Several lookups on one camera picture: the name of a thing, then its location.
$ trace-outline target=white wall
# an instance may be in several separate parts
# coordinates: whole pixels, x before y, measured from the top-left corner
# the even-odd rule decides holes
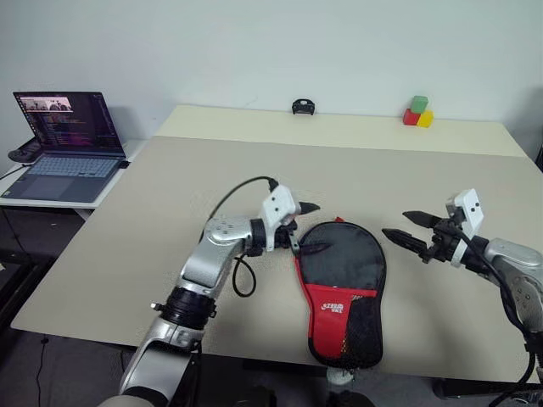
[[[124,137],[179,103],[399,115],[424,94],[535,156],[542,15],[541,0],[0,0],[0,171],[31,136],[18,90],[102,91]]]

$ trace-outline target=printed logo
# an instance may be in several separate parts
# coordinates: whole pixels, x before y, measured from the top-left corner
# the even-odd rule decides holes
[[[323,311],[330,309],[332,312],[337,312],[338,314],[343,313],[343,304],[333,304],[333,303],[325,303],[321,305],[321,309]]]

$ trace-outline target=red block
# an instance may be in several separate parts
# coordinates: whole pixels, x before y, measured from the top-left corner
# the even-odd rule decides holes
[[[404,113],[404,125],[417,125],[419,117],[421,117],[420,113],[413,113],[411,109],[406,109]]]

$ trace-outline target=table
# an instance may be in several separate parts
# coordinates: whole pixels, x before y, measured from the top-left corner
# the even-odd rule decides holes
[[[147,140],[128,140],[123,144],[123,149],[125,150],[126,159],[128,161],[133,161],[136,156],[142,151],[143,147]],[[21,164],[16,164],[9,169],[8,172],[18,169]],[[88,216],[92,212],[92,209],[96,209],[104,200],[104,198],[111,191],[113,186],[117,181],[122,177],[125,170],[117,170],[115,175],[108,182],[108,185],[102,190],[102,192],[97,196],[94,202],[62,202],[62,201],[45,201],[45,200],[36,200],[36,199],[7,199],[0,198],[0,206],[26,206],[34,208],[70,208],[73,209],[81,218],[84,220],[88,219]],[[24,170],[17,171],[11,176],[7,176],[4,179],[0,180],[0,196],[9,188],[11,185],[17,181],[17,179],[24,173]]]
[[[229,137],[236,141],[218,139]],[[275,176],[300,200],[321,205],[321,211],[299,217],[300,231],[338,215],[366,227],[382,244],[388,276],[378,369],[519,378],[527,355],[497,288],[464,269],[437,261],[423,265],[380,232],[398,227],[428,241],[429,232],[401,213],[445,215],[452,193],[475,187],[486,216],[481,236],[543,250],[543,178],[496,123],[436,120],[422,129],[397,118],[178,107],[12,327],[138,345],[155,317],[149,304],[165,300],[210,210],[232,186],[256,175]],[[251,184],[221,211],[257,215],[265,195],[265,183]],[[238,298],[230,283],[225,286],[218,315],[206,327],[204,351],[315,364],[307,349],[308,309],[290,253],[250,261],[255,294]]]

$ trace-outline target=laptop screen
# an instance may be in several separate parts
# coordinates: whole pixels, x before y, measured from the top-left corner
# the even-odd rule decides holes
[[[34,135],[47,153],[124,157],[100,92],[14,92]]]

